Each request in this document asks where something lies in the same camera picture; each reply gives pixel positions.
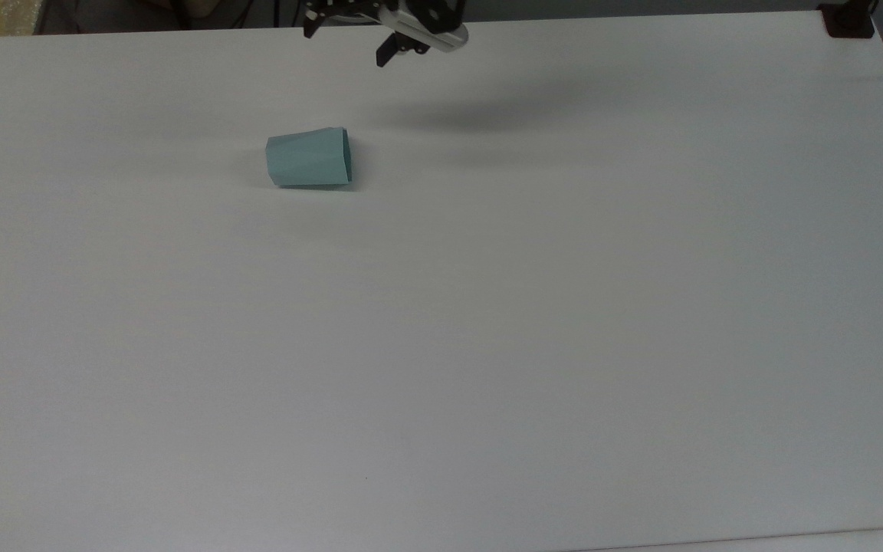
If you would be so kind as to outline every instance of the white tabletop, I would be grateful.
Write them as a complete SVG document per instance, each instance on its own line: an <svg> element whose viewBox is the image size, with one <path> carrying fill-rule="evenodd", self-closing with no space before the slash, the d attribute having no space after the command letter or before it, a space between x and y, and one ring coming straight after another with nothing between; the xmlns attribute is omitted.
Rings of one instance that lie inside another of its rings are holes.
<svg viewBox="0 0 883 552"><path fill-rule="evenodd" d="M0 38L0 551L883 527L879 39L470 32Z"/></svg>

